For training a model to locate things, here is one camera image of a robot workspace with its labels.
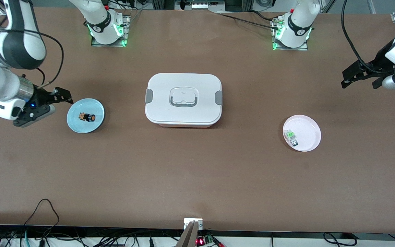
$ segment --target table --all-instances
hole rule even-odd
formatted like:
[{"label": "table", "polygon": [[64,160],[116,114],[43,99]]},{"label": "table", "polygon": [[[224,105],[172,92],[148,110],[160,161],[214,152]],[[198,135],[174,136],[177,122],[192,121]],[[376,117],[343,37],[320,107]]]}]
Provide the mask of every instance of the table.
[{"label": "table", "polygon": [[[395,91],[369,80],[341,89],[356,58],[338,15],[318,16],[305,52],[272,50],[269,30],[209,11],[144,11],[127,47],[90,47],[77,9],[35,11],[40,30],[65,48],[54,86],[101,101],[107,115],[89,134],[68,128],[66,103],[27,128],[0,119],[0,224],[22,224],[46,197],[60,225],[182,228],[184,217],[201,217],[213,230],[395,233]],[[346,20],[366,61],[395,35],[388,15]],[[44,39],[50,80],[60,51]],[[41,81],[37,71],[17,72]],[[149,122],[145,89],[161,72],[220,78],[220,121]],[[283,140],[295,114],[321,128],[312,152]],[[54,222],[44,204],[30,223]]]}]

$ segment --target small object on plate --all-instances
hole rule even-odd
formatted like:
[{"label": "small object on plate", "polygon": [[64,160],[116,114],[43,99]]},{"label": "small object on plate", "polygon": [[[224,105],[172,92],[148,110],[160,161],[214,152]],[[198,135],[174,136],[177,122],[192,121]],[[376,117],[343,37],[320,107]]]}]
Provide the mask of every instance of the small object on plate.
[{"label": "small object on plate", "polygon": [[79,119],[83,120],[83,121],[86,121],[86,122],[94,122],[95,115],[94,114],[80,113],[79,114]]},{"label": "small object on plate", "polygon": [[321,142],[320,127],[304,115],[288,118],[283,125],[283,136],[290,147],[301,152],[314,150]]},{"label": "small object on plate", "polygon": [[293,147],[298,145],[298,142],[296,140],[297,136],[295,136],[295,133],[293,133],[291,130],[284,131],[285,138],[292,144]]},{"label": "small object on plate", "polygon": [[105,108],[98,100],[93,98],[84,98],[77,101],[66,115],[69,128],[77,133],[89,133],[96,130],[104,119]]}]

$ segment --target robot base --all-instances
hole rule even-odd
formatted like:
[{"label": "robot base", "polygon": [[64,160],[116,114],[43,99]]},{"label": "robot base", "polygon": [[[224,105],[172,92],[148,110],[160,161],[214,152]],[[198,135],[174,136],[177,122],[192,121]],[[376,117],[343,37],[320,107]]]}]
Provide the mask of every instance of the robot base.
[{"label": "robot base", "polygon": [[[281,28],[281,25],[283,24],[281,21],[284,19],[284,17],[279,16],[278,19],[280,22],[274,23],[273,21],[271,21],[270,22],[271,26]],[[307,49],[307,40],[309,39],[309,35],[307,35],[306,41],[304,41],[304,43],[300,47],[291,48],[291,47],[287,47],[287,46],[283,45],[281,43],[281,41],[279,41],[278,39],[275,38],[275,36],[279,35],[278,32],[280,32],[280,30],[272,29],[272,49],[273,50],[308,50]]]},{"label": "robot base", "polygon": [[94,47],[126,47],[127,37],[129,35],[130,15],[123,15],[121,13],[118,13],[118,14],[121,15],[122,18],[118,18],[117,31],[119,33],[123,33],[123,35],[121,37],[119,37],[116,40],[116,42],[113,42],[111,44],[100,44],[91,35],[91,46],[94,46]]}]

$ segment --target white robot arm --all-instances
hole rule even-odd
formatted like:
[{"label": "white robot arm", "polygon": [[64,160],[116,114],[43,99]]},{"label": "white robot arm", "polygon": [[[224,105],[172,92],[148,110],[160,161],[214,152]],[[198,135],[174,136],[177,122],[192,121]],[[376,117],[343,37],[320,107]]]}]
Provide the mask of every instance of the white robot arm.
[{"label": "white robot arm", "polygon": [[26,127],[52,114],[52,103],[72,103],[71,94],[58,87],[47,92],[9,70],[39,67],[46,49],[39,34],[24,32],[38,31],[31,0],[4,0],[4,4],[9,23],[0,28],[0,117]]},{"label": "white robot arm", "polygon": [[374,89],[378,89],[381,86],[386,89],[395,89],[395,38],[378,51],[374,60],[370,61],[367,65],[370,69],[367,69],[358,60],[342,71],[344,77],[344,80],[341,82],[342,88],[345,89],[351,83],[358,80],[378,77],[373,82]]},{"label": "white robot arm", "polygon": [[293,11],[279,17],[283,22],[277,24],[279,32],[275,38],[287,47],[300,47],[308,39],[313,21],[319,12],[318,0],[297,0]]},{"label": "white robot arm", "polygon": [[91,35],[103,45],[114,43],[124,35],[118,26],[122,23],[123,14],[106,10],[101,0],[69,0],[83,14]]}]

